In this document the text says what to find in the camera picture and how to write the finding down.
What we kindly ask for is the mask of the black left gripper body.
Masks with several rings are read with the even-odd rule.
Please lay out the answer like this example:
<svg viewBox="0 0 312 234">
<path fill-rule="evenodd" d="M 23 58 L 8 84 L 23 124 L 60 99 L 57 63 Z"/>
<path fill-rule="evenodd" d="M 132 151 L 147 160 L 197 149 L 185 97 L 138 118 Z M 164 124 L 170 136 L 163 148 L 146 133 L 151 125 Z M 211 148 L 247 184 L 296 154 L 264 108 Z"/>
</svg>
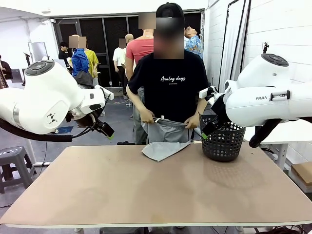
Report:
<svg viewBox="0 0 312 234">
<path fill-rule="evenodd" d="M 106 137 L 112 137 L 114 135 L 114 129 L 106 122 L 98 121 L 96 123 L 96 130 Z"/>
</svg>

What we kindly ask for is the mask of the person's left hand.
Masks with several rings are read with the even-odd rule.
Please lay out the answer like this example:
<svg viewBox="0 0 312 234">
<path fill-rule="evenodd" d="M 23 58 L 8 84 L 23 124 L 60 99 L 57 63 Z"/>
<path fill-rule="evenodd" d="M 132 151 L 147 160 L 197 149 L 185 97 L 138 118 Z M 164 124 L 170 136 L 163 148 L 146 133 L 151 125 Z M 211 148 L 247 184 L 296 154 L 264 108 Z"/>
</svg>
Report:
<svg viewBox="0 0 312 234">
<path fill-rule="evenodd" d="M 199 126 L 199 113 L 195 113 L 193 116 L 188 118 L 185 122 L 186 129 L 194 129 Z"/>
</svg>

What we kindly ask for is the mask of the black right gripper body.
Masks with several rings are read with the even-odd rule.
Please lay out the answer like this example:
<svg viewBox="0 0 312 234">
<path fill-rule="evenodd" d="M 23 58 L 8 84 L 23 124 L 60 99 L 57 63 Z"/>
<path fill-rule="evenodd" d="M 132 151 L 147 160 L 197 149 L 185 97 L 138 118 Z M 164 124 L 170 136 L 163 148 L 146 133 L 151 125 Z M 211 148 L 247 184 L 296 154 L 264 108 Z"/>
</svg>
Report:
<svg viewBox="0 0 312 234">
<path fill-rule="evenodd" d="M 215 113 L 215 118 L 212 120 L 214 127 L 221 127 L 224 123 L 228 122 L 228 116 L 226 114 L 226 105 L 224 103 L 224 94 L 211 94 L 208 96 L 208 102 L 210 99 L 214 99 L 211 103 L 211 110 Z"/>
</svg>

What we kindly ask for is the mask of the person's right hand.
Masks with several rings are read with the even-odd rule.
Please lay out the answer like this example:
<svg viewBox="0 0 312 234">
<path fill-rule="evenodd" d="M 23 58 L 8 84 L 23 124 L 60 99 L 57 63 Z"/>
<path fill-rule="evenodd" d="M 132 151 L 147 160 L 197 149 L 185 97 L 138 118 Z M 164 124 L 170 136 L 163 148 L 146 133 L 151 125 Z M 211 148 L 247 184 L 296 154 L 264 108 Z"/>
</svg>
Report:
<svg viewBox="0 0 312 234">
<path fill-rule="evenodd" d="M 148 109 L 144 109 L 140 112 L 140 118 L 142 122 L 145 123 L 154 123 L 154 113 Z"/>
</svg>

